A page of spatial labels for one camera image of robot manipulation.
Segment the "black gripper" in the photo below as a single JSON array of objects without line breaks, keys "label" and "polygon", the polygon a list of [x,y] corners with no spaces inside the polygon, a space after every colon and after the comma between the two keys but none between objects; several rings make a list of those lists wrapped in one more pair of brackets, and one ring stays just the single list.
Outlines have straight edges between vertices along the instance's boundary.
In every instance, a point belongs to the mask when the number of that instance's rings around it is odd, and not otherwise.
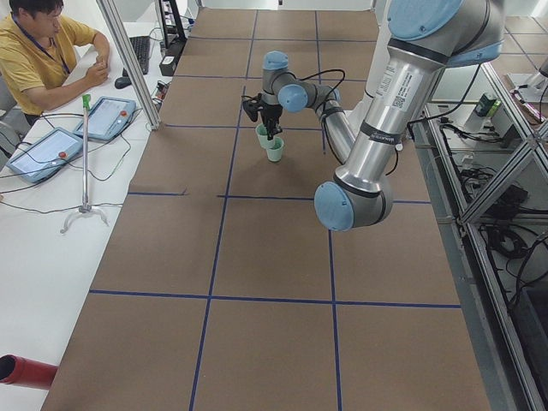
[{"label": "black gripper", "polygon": [[282,116],[282,106],[280,104],[262,102],[260,107],[260,115],[262,123],[265,125],[267,139],[273,140],[275,135],[283,131],[279,124],[280,117]]}]

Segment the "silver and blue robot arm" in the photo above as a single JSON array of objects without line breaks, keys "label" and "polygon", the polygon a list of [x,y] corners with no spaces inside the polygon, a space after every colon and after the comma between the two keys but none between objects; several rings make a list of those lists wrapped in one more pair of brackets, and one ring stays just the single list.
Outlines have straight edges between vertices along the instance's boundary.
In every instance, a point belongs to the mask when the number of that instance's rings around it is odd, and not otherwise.
[{"label": "silver and blue robot arm", "polygon": [[284,111],[314,110],[341,164],[333,179],[314,195],[318,220],[333,231],[383,221],[392,192],[385,167],[407,125],[424,107],[447,68],[496,59],[503,44],[503,1],[393,1],[386,16],[388,62],[358,131],[328,86],[298,79],[289,58],[270,51],[263,59],[257,103],[244,103],[252,121],[260,120],[269,138],[281,133]]}]

